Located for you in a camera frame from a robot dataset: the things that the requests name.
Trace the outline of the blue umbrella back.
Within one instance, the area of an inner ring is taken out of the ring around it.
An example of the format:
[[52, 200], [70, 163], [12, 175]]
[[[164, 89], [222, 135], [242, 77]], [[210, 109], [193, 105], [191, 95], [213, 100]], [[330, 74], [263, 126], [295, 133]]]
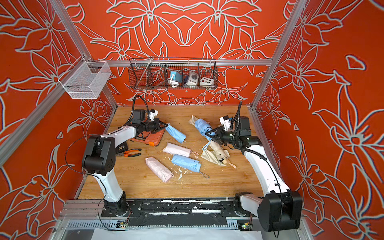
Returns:
[[208, 143], [205, 144], [202, 148], [202, 150], [206, 150], [209, 146], [209, 144], [211, 143], [212, 141], [212, 134], [210, 134], [210, 131], [212, 131], [212, 127], [211, 125], [206, 122], [205, 120], [203, 119], [197, 119], [195, 121], [195, 128], [199, 131], [199, 133], [208, 140]]

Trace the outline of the blue umbrella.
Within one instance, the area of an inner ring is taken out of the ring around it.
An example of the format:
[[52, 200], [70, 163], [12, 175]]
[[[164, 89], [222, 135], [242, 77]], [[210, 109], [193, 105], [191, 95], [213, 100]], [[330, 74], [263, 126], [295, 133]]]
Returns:
[[199, 131], [199, 133], [208, 140], [208, 143], [205, 144], [202, 148], [202, 150], [206, 150], [209, 146], [209, 144], [211, 143], [212, 141], [212, 134], [210, 134], [210, 131], [212, 131], [212, 127], [211, 125], [206, 122], [205, 120], [203, 119], [197, 119], [195, 121], [195, 128]]
[[195, 173], [200, 173], [206, 179], [209, 179], [210, 176], [201, 172], [201, 163], [197, 160], [193, 160], [191, 158], [181, 156], [181, 155], [173, 155], [171, 162], [179, 167], [185, 168]]

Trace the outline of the beige umbrella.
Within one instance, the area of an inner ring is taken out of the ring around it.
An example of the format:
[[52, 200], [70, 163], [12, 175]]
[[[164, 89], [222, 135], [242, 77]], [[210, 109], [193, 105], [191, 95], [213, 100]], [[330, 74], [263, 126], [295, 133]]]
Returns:
[[231, 166], [234, 169], [237, 168], [234, 164], [231, 163], [228, 150], [223, 149], [221, 145], [213, 141], [210, 142], [210, 147], [220, 163], [224, 164], [225, 166]]
[[197, 120], [198, 120], [198, 118], [196, 116], [192, 116], [191, 119], [189, 120], [189, 124], [191, 124], [195, 127]]

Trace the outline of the blue umbrella sleeve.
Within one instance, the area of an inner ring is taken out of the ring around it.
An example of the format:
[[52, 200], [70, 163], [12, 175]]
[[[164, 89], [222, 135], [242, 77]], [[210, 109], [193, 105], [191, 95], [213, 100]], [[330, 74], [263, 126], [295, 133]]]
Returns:
[[185, 139], [186, 135], [174, 128], [171, 124], [168, 123], [168, 126], [166, 127], [166, 131], [173, 137], [177, 142], [182, 144]]

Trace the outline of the pink umbrella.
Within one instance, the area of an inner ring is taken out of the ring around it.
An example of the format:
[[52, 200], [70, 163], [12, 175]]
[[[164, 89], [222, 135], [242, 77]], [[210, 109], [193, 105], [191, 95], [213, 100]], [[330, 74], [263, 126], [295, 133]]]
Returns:
[[174, 177], [174, 174], [166, 166], [153, 157], [145, 159], [146, 165], [163, 182], [167, 183]]
[[167, 143], [166, 147], [163, 149], [163, 152], [171, 155], [180, 155], [187, 158], [199, 157], [199, 154], [197, 152], [179, 145], [172, 144], [172, 143]]

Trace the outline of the blue umbrella front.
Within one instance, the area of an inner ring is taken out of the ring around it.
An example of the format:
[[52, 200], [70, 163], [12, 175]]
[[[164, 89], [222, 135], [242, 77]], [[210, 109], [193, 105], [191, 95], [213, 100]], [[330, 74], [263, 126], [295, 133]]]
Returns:
[[179, 167], [185, 168], [195, 173], [200, 173], [206, 179], [209, 179], [210, 176], [201, 172], [201, 163], [197, 160], [193, 160], [191, 158], [181, 156], [181, 155], [173, 155], [171, 162]]

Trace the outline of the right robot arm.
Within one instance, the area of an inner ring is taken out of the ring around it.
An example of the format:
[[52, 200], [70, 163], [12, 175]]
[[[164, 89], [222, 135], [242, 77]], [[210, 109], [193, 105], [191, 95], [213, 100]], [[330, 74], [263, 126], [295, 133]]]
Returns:
[[252, 135], [250, 120], [242, 117], [238, 106], [234, 117], [220, 118], [221, 125], [215, 129], [205, 125], [203, 135], [219, 145], [231, 145], [239, 150], [251, 164], [263, 190], [263, 196], [240, 194], [238, 206], [255, 215], [266, 232], [279, 233], [300, 227], [303, 199], [291, 191], [268, 159], [259, 137]]

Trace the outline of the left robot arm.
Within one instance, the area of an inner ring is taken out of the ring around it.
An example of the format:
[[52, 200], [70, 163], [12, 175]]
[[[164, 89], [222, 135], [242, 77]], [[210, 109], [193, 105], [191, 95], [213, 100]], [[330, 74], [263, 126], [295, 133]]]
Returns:
[[112, 216], [121, 217], [129, 212], [126, 193], [115, 175], [116, 153], [128, 149], [127, 141], [158, 146], [168, 124], [157, 115], [158, 111], [150, 110], [142, 96], [135, 95], [131, 115], [121, 127], [106, 135], [91, 135], [88, 140], [82, 168], [97, 180], [104, 195], [104, 208]]

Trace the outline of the orange plastic tool case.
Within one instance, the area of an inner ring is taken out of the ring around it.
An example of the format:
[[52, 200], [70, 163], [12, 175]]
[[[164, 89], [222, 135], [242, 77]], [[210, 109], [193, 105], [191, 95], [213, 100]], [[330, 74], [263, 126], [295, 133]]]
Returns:
[[150, 122], [150, 121], [141, 121], [139, 123], [139, 120], [133, 119], [132, 126], [136, 128], [136, 136], [130, 139], [130, 141], [143, 143], [152, 147], [158, 146], [160, 144], [160, 141], [162, 140], [162, 137], [166, 129], [161, 130], [157, 133], [143, 132], [141, 127], [142, 122]]

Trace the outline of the orange black pliers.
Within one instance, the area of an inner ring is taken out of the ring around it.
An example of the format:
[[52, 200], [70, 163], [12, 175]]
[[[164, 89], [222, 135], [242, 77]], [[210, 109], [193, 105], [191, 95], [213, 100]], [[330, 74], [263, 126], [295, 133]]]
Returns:
[[141, 155], [142, 149], [131, 149], [121, 153], [116, 154], [117, 157], [133, 158]]

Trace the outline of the blue white device in basket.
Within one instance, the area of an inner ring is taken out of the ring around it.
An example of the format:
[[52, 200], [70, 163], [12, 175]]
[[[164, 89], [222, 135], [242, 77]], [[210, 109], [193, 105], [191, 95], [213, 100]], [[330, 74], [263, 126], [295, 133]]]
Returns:
[[172, 88], [176, 88], [182, 85], [183, 77], [179, 72], [170, 71], [170, 77], [168, 78], [168, 82]]

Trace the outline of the white round-dial device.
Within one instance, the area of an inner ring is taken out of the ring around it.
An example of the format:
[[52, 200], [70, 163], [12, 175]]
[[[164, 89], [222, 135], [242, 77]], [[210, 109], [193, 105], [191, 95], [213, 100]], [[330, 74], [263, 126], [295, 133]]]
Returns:
[[195, 72], [189, 72], [189, 75], [185, 78], [184, 86], [194, 87], [199, 83], [199, 75]]

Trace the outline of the white box with dots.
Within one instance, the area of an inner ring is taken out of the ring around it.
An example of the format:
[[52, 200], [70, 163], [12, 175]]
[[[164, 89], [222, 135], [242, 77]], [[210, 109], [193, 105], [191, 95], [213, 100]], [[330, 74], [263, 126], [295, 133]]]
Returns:
[[200, 79], [200, 86], [202, 87], [212, 87], [214, 86], [214, 79], [202, 77]]

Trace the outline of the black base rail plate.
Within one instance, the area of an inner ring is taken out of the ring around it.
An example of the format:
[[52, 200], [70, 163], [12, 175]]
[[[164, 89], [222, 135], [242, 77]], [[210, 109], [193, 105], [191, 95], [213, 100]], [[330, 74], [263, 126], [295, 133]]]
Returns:
[[151, 215], [214, 214], [222, 217], [248, 217], [239, 198], [128, 199], [123, 217]]

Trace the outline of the white mesh wall basket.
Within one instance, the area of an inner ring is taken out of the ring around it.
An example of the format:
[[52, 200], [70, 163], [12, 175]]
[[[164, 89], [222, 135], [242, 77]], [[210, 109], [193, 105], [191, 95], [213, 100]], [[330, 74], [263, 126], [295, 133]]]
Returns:
[[78, 63], [60, 84], [72, 99], [97, 99], [112, 72], [107, 62], [93, 68], [86, 62]]

